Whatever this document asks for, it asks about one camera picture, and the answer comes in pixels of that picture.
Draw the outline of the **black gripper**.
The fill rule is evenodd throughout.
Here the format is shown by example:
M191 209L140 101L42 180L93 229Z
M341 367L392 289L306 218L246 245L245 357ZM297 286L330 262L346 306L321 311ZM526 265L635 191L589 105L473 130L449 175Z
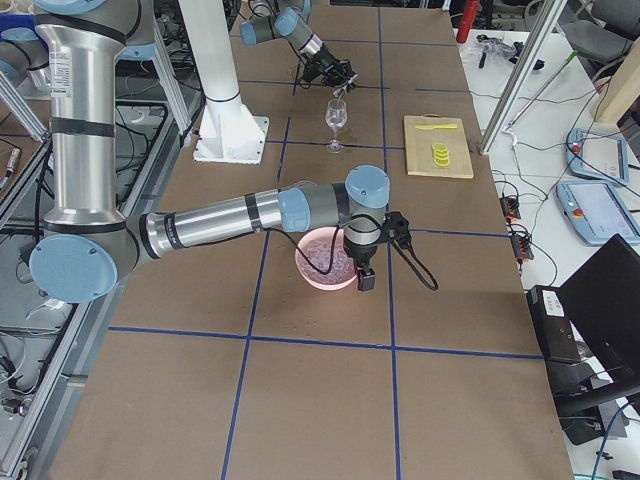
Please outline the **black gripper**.
M343 243L345 253L354 262L359 291L370 291L375 287L376 274L370 266L372 257L376 254L375 244L360 245L345 239Z
M353 70L348 59L337 59L327 47L322 47L312 58L312 79L322 78L322 83L342 90L353 90L356 87L358 74Z

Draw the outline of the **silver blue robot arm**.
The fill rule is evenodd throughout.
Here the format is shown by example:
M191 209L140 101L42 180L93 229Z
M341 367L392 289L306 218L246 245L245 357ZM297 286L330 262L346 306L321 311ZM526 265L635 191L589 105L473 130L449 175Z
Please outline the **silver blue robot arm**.
M137 267L168 253L280 227L339 227L361 290L382 240L390 180L361 165L341 183L300 182L192 210L126 217L116 205L115 66L132 47L154 48L148 1L38 1L37 33L51 67L55 203L29 258L36 285L85 303L109 293Z
M356 88L357 73L348 59L336 57L307 20L311 1L248 1L251 16L239 27L245 45L284 39L303 65L300 82L319 80L336 98Z

